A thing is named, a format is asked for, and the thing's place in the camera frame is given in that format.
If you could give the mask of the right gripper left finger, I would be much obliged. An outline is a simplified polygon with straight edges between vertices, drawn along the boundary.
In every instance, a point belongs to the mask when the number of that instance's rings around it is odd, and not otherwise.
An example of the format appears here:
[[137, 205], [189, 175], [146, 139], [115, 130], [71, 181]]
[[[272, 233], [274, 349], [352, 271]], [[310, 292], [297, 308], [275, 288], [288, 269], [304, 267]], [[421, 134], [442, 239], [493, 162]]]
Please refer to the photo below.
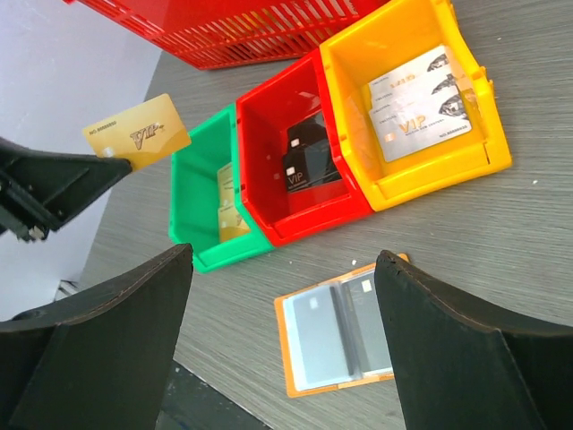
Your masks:
[[151, 429], [192, 283], [192, 247], [1, 324], [4, 429]]

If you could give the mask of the black credit card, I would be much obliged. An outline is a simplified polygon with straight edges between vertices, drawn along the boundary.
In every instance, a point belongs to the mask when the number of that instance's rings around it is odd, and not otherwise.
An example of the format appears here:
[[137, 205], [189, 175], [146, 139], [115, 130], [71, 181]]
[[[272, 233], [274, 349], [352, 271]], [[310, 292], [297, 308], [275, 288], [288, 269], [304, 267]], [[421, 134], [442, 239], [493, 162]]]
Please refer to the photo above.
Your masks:
[[391, 374], [392, 364], [374, 283], [369, 270], [342, 284], [358, 368], [364, 375]]

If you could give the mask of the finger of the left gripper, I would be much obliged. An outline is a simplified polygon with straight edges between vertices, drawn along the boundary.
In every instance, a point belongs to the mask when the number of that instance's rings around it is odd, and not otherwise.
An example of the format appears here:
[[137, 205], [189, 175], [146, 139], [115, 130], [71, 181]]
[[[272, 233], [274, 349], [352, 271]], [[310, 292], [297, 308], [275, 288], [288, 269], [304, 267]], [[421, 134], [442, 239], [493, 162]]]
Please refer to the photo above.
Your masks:
[[49, 232], [71, 222], [133, 171], [126, 159], [31, 150], [5, 138], [2, 170], [39, 203]]

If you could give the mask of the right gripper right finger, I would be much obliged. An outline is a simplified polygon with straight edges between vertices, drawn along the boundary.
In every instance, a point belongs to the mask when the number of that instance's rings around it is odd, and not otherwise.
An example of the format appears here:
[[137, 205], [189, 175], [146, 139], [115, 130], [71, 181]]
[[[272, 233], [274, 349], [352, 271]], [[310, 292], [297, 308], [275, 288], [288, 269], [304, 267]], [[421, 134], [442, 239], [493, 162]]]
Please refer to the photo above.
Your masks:
[[375, 287], [409, 429], [569, 429], [572, 330], [383, 251]]

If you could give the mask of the yellow leather card holder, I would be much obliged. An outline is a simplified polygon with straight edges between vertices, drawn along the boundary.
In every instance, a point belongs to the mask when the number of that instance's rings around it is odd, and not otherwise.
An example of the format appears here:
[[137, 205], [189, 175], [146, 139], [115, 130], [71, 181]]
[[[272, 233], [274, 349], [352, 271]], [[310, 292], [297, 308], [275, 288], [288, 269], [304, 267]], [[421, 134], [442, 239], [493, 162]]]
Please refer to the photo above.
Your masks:
[[[364, 375], [358, 368], [355, 346], [350, 333], [350, 324], [348, 320], [348, 311], [346, 306], [345, 293], [343, 292], [342, 284], [361, 273], [369, 270], [375, 271], [376, 264], [373, 262], [361, 268], [355, 269], [336, 278], [327, 279], [323, 282], [311, 285], [307, 288], [300, 289], [296, 292], [278, 297], [274, 300], [274, 308], [278, 321], [278, 336], [281, 347], [281, 356], [283, 361], [283, 368], [285, 374], [286, 393], [290, 398], [298, 398], [307, 395], [324, 393], [328, 391], [336, 391], [345, 388], [365, 385], [368, 383], [376, 383], [378, 381], [387, 381], [394, 378], [393, 369], [391, 374], [374, 374]], [[331, 384], [314, 388], [306, 391], [299, 391], [295, 387], [296, 365], [299, 363], [300, 357], [296, 351], [295, 335], [296, 325], [294, 312], [292, 308], [292, 301], [294, 297], [303, 294], [306, 291], [322, 286], [332, 286], [335, 289], [336, 308], [338, 312], [338, 321], [340, 323], [340, 330], [342, 340], [344, 343], [346, 358], [352, 371], [351, 380], [344, 383]]]

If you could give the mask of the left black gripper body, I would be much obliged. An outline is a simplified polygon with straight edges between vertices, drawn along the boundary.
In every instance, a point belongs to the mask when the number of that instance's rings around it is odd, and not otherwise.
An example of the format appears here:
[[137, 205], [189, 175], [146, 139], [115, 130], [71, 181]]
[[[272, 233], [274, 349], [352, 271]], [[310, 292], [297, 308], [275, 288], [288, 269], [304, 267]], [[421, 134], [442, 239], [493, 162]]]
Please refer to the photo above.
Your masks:
[[45, 241], [49, 229], [42, 223], [39, 203], [5, 171], [1, 171], [1, 233], [10, 230], [19, 241]]

